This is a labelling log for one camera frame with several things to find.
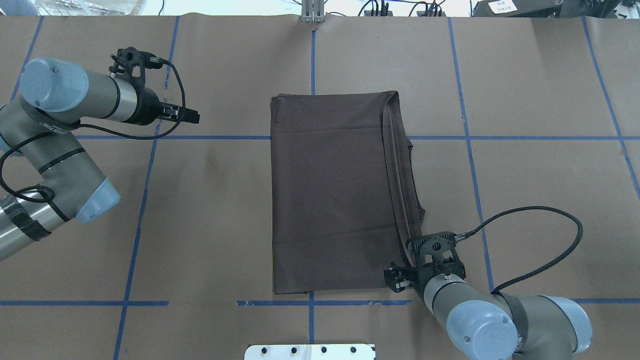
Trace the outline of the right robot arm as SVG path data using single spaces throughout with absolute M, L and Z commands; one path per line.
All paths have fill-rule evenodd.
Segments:
M 394 263 L 383 274 L 396 293 L 414 289 L 470 360 L 572 360 L 594 335 L 585 310 L 565 297 L 487 294 L 455 274 L 435 275 L 420 286 L 416 269 Z

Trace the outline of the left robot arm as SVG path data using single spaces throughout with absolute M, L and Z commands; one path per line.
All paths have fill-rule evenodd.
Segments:
M 107 75 L 77 63 L 51 57 L 28 61 L 20 74 L 20 93 L 1 108 L 1 162 L 24 157 L 41 182 L 12 189 L 2 180 L 1 259 L 37 243 L 64 223 L 87 224 L 121 200 L 109 178 L 74 136 L 80 128 L 96 129 L 82 119 L 103 119 L 146 126 L 163 120 L 198 124 L 198 111 L 181 103 L 162 102 L 146 87 L 146 70 L 174 64 L 134 47 L 112 54 Z

